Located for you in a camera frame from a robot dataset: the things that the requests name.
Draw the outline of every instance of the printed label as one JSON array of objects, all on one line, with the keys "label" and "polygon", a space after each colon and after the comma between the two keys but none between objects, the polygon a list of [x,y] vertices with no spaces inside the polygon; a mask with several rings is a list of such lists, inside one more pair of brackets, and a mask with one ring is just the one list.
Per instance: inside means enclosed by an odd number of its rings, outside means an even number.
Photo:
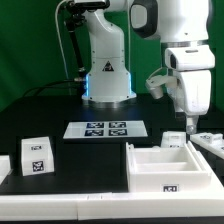
[{"label": "printed label", "polygon": [[86,128],[104,128],[104,123],[103,122],[91,122],[87,123]]},{"label": "printed label", "polygon": [[42,145],[36,145],[36,146],[32,146],[31,147],[31,150],[41,150],[41,149],[43,149],[43,146]]},{"label": "printed label", "polygon": [[170,145],[170,148],[180,148],[179,145]]},{"label": "printed label", "polygon": [[178,192],[179,185],[164,185],[163,192]]},{"label": "printed label", "polygon": [[113,69],[110,61],[108,61],[107,64],[105,65],[103,72],[114,72],[114,69]]},{"label": "printed label", "polygon": [[38,162],[33,162],[33,172],[40,172],[44,171],[44,162],[43,161],[38,161]]},{"label": "printed label", "polygon": [[126,122],[110,122],[109,128],[126,128]]},{"label": "printed label", "polygon": [[98,137],[103,136],[103,130],[87,130],[85,137]]},{"label": "printed label", "polygon": [[127,136],[127,129],[112,129],[109,130],[109,136]]}]

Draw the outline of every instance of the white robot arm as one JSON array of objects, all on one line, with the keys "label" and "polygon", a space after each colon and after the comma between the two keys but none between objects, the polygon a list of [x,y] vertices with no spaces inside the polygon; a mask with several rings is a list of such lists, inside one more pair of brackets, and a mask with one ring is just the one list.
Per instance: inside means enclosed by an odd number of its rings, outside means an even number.
[{"label": "white robot arm", "polygon": [[160,38],[162,67],[168,71],[166,77],[150,76],[146,87],[160,98],[166,84],[175,111],[186,114],[188,134],[196,133],[198,116],[210,104],[209,69],[215,58],[206,42],[209,6],[209,0],[135,0],[131,7],[135,32],[145,39]]},{"label": "white robot arm", "polygon": [[123,31],[106,21],[102,8],[130,10],[132,27],[139,36],[149,40],[160,38],[162,67],[168,71],[166,76],[151,75],[146,87],[155,98],[160,98],[161,85],[165,84],[175,111],[186,114],[187,133],[194,134],[199,115],[206,114],[209,108],[209,69],[215,66],[214,55],[206,43],[210,0],[73,1],[76,7],[88,10],[85,17],[91,40],[92,69],[87,74],[88,88],[83,101],[101,107],[136,97],[124,64]]}]

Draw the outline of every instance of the small white block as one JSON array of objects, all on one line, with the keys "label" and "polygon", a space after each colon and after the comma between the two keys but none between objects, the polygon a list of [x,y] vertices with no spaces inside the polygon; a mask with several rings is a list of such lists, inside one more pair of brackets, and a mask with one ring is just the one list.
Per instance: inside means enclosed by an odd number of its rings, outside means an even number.
[{"label": "small white block", "polygon": [[11,170],[9,156],[0,156],[0,185]]},{"label": "small white block", "polygon": [[162,148],[181,148],[186,144],[185,132],[168,131],[163,133]]},{"label": "small white block", "polygon": [[54,159],[48,137],[22,140],[23,176],[54,172]]}]

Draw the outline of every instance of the black panel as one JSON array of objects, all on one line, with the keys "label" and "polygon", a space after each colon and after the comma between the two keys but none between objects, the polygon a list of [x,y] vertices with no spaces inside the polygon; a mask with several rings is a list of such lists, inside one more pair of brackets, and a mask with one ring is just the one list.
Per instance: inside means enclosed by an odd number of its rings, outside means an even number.
[{"label": "black panel", "polygon": [[155,34],[158,24],[158,3],[156,0],[135,0],[131,6],[130,14],[132,12],[132,7],[134,5],[140,5],[147,10],[147,23],[145,26],[140,28],[133,28],[133,30],[142,38],[147,38]]}]

